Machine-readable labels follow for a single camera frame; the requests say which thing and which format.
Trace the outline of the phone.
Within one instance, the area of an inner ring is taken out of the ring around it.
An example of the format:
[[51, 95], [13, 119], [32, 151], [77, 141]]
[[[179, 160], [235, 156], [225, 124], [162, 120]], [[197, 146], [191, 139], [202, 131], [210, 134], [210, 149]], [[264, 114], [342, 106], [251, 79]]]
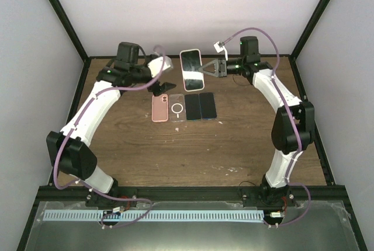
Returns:
[[202, 66], [199, 49], [183, 50], [179, 53], [184, 89], [187, 92], [200, 91], [205, 88], [202, 72], [198, 69]]
[[168, 95], [161, 94], [152, 96], [151, 119], [155, 123], [163, 123], [168, 121]]

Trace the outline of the clear phone case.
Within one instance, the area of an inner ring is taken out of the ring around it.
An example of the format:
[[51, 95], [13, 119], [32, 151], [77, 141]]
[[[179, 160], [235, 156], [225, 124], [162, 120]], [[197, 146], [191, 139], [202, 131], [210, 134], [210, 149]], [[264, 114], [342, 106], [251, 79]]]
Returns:
[[183, 122], [186, 120], [183, 94], [169, 95], [169, 120], [171, 122]]

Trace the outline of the blue smartphone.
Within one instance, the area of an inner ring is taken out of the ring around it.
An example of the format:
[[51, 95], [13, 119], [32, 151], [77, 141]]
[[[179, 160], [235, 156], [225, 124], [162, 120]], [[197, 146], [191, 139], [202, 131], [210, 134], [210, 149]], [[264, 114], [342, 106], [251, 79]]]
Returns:
[[200, 93], [200, 111], [202, 119], [211, 120], [217, 118], [216, 104], [212, 92]]

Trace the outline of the dark teal smartphone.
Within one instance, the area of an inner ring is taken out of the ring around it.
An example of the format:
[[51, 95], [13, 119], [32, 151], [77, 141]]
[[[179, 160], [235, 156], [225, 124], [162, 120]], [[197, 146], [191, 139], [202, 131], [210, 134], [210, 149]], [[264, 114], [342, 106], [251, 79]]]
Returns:
[[196, 121], [202, 118], [198, 94], [185, 95], [186, 119]]

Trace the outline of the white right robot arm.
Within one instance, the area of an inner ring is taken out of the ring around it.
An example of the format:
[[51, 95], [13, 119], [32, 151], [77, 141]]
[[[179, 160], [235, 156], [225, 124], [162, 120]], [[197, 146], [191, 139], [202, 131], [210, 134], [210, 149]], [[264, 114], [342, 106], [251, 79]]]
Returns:
[[276, 69], [268, 62], [261, 61], [255, 36], [240, 39], [238, 58], [217, 58], [203, 65], [199, 71], [216, 78], [243, 76], [273, 108], [275, 121], [271, 139], [275, 153], [259, 186], [259, 198], [267, 206], [276, 204], [287, 193], [298, 158], [314, 142], [313, 104], [295, 96], [277, 77]]

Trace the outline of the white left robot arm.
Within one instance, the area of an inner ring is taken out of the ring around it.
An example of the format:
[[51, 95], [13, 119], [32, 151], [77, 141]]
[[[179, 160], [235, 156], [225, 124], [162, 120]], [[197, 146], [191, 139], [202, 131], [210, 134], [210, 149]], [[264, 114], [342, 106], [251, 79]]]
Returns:
[[144, 50], [135, 43], [121, 42], [115, 58], [99, 71], [93, 88], [73, 118], [58, 132], [50, 132], [46, 143], [53, 167], [53, 183], [64, 190], [74, 183], [82, 184], [98, 194], [105, 206], [114, 206], [121, 198], [117, 180], [106, 174], [90, 150], [90, 144], [109, 109], [125, 92], [146, 89], [159, 96], [175, 87], [160, 83], [163, 72], [172, 69], [172, 61], [161, 45], [153, 48], [153, 55], [138, 63]]

